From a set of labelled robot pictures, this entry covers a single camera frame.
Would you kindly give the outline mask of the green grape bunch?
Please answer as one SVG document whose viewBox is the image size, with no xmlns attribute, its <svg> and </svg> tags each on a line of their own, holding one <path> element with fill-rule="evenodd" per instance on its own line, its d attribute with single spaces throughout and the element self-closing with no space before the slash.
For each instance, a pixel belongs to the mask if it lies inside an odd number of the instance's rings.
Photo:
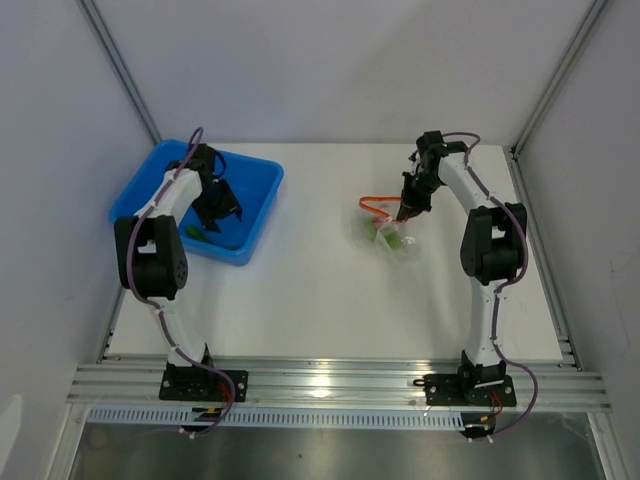
<svg viewBox="0 0 640 480">
<path fill-rule="evenodd" d="M 381 244 L 390 251 L 399 251 L 404 248 L 404 238 L 395 230 L 384 230 L 379 233 Z"/>
</svg>

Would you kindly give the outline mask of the clear zip top bag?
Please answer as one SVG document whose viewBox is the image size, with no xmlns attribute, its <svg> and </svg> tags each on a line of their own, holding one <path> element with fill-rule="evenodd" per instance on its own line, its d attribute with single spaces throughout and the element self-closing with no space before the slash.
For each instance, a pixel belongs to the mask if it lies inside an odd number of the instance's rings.
<svg viewBox="0 0 640 480">
<path fill-rule="evenodd" d="M 391 207 L 399 206 L 400 196 L 366 195 L 358 200 L 350 231 L 362 247 L 397 262 L 417 261 L 421 247 L 409 234 L 407 222 L 397 220 Z"/>
</svg>

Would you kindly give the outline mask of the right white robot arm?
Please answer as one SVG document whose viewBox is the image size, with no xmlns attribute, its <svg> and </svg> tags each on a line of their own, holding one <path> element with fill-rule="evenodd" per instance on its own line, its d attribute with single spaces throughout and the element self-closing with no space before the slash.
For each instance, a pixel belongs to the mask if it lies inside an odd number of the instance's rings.
<svg viewBox="0 0 640 480">
<path fill-rule="evenodd" d="M 518 283 L 528 267 L 527 211 L 521 203 L 505 203 L 482 182 L 470 164 L 478 137 L 470 145 L 448 141 L 439 131 L 424 133 L 403 174 L 399 222 L 432 209 L 438 189 L 448 188 L 467 214 L 460 246 L 462 270 L 472 288 L 471 326 L 457 373 L 458 395 L 479 403 L 506 379 L 501 351 L 500 303 L 505 290 Z"/>
</svg>

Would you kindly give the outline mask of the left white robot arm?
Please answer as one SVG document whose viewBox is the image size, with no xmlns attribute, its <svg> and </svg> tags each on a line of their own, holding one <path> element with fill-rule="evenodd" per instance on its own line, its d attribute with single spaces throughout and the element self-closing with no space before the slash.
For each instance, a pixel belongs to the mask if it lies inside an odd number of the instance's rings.
<svg viewBox="0 0 640 480">
<path fill-rule="evenodd" d="M 218 222 L 243 209 L 227 180 L 223 154 L 192 140 L 186 157 L 166 166 L 159 188 L 132 216 L 114 223 L 120 280 L 158 319 L 169 345 L 168 363 L 185 371 L 182 388 L 197 400 L 209 398 L 217 374 L 207 344 L 175 314 L 178 293 L 186 286 L 188 264 L 179 225 L 193 209 L 206 231 L 219 233 Z"/>
</svg>

